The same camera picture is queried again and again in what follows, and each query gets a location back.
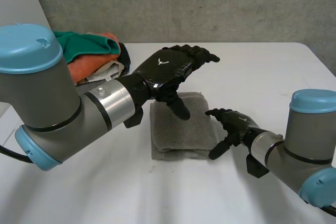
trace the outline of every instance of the gray wall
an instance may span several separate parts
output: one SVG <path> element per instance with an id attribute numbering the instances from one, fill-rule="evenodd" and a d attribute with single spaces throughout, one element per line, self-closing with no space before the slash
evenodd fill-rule
<path id="1" fill-rule="evenodd" d="M 40 0 L 56 30 L 124 42 L 295 41 L 336 74 L 336 0 Z"/>

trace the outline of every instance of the black cable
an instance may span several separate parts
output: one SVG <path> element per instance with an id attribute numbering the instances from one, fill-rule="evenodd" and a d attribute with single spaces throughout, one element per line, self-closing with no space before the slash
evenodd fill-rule
<path id="1" fill-rule="evenodd" d="M 15 158 L 17 160 L 26 162 L 26 163 L 33 163 L 28 156 L 18 154 L 16 152 L 13 152 L 3 146 L 0 145 L 0 153 L 5 154 L 8 157 Z"/>
<path id="2" fill-rule="evenodd" d="M 336 207 L 327 206 L 327 207 L 322 207 L 321 210 L 336 217 Z"/>

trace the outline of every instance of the orange towel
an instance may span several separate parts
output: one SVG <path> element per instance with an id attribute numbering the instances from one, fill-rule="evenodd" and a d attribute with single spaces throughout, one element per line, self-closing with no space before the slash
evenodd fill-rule
<path id="1" fill-rule="evenodd" d="M 101 33 L 97 34 L 100 36 L 108 37 L 117 42 L 119 42 L 115 35 L 111 33 Z M 85 79 L 101 66 L 109 63 L 111 60 L 116 60 L 119 55 L 110 55 L 110 54 L 96 54 L 96 55 L 80 55 L 77 56 L 72 62 L 68 64 L 68 68 L 74 83 L 79 82 L 82 79 Z"/>

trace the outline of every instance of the pile of towels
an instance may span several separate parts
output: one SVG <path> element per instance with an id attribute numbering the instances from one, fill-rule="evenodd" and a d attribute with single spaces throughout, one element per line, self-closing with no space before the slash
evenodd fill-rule
<path id="1" fill-rule="evenodd" d="M 72 80 L 79 93 L 127 74 L 130 57 L 123 43 L 111 33 L 79 34 L 54 31 L 62 46 Z"/>

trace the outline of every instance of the green towel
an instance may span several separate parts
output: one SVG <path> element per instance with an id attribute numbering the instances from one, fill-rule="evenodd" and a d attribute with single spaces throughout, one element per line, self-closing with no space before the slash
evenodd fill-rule
<path id="1" fill-rule="evenodd" d="M 54 31 L 54 34 L 63 49 L 67 63 L 83 54 L 120 54 L 117 42 L 110 38 L 73 31 Z"/>

